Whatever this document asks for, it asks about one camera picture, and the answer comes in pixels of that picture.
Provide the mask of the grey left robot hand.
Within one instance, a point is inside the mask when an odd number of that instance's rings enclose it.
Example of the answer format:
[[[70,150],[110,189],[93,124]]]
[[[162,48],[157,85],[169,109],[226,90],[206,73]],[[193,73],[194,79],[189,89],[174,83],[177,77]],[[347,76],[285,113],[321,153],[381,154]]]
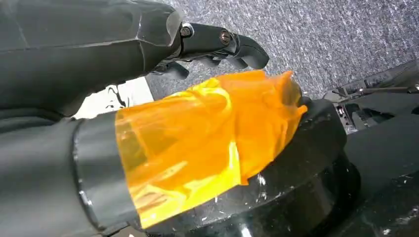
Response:
[[[251,72],[75,119],[86,97],[179,61]],[[183,23],[147,0],[0,3],[0,234],[91,237],[148,228],[265,168],[307,111],[291,72],[268,77],[254,40]]]

